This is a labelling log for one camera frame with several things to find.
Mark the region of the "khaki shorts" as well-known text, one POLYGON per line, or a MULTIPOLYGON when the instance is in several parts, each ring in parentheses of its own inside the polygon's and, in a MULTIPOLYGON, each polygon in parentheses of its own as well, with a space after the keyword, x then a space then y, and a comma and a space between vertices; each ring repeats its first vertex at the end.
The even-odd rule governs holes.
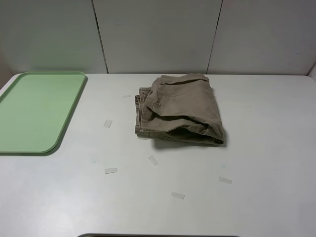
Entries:
POLYGON ((135 96, 138 136, 223 146, 227 142, 209 78, 162 75, 135 96))

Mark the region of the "green plastic tray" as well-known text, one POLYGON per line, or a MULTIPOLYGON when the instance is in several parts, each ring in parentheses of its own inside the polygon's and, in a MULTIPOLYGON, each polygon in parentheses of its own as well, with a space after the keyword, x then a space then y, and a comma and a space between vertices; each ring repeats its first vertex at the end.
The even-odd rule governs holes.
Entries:
POLYGON ((61 139, 86 81, 82 72, 26 72, 0 97, 0 153, 45 154, 61 139))

